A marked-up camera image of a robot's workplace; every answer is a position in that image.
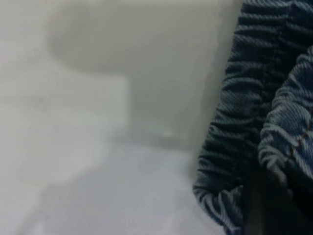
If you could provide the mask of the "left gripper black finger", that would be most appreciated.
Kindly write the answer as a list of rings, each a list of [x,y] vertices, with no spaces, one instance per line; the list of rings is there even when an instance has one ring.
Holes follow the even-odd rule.
[[[244,185],[244,234],[267,235],[264,173],[255,171]]]

